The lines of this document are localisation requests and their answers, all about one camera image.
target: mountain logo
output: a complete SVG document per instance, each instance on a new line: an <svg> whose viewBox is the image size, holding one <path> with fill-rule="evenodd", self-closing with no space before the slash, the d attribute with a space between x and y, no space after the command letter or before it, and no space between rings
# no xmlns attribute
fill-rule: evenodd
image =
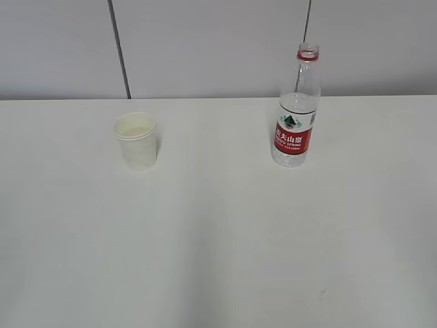
<svg viewBox="0 0 437 328"><path fill-rule="evenodd" d="M284 123L285 127L292 130L294 128L300 128L302 123L296 118L294 119L291 115L282 115L281 121Z"/></svg>

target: bottle label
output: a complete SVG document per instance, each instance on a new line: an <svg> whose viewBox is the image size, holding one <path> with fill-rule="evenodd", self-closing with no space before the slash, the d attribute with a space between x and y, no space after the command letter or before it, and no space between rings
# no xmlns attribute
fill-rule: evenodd
<svg viewBox="0 0 437 328"><path fill-rule="evenodd" d="M294 113L281 108L281 117L276 125L274 146L290 155L303 154L308 150L309 138L313 130L315 111Z"/></svg>

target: gray wall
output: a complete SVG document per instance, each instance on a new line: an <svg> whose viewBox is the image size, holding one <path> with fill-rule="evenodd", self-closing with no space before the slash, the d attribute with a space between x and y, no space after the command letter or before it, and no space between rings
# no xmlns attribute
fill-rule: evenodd
<svg viewBox="0 0 437 328"><path fill-rule="evenodd" d="M133 98L276 96L309 0L113 0ZM435 0L313 0L325 95L437 94ZM0 99L126 98L107 0L3 0Z"/></svg>
<svg viewBox="0 0 437 328"><path fill-rule="evenodd" d="M106 0L0 0L0 98L125 98Z"/></svg>

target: red label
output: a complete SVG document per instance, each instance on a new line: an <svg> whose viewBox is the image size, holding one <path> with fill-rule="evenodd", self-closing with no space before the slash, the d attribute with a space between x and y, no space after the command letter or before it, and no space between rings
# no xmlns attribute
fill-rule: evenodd
<svg viewBox="0 0 437 328"><path fill-rule="evenodd" d="M312 130L313 129L310 128L303 132L290 132L285 130L279 124L276 124L274 146L286 154L303 154L308 150L309 138Z"/></svg>

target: disposable cup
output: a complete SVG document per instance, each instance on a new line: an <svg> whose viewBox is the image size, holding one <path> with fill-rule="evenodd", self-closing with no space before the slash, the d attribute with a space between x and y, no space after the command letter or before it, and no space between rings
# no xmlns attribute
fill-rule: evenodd
<svg viewBox="0 0 437 328"><path fill-rule="evenodd" d="M156 162L156 120L147 113L120 116L114 132L129 167L135 171L151 168Z"/></svg>

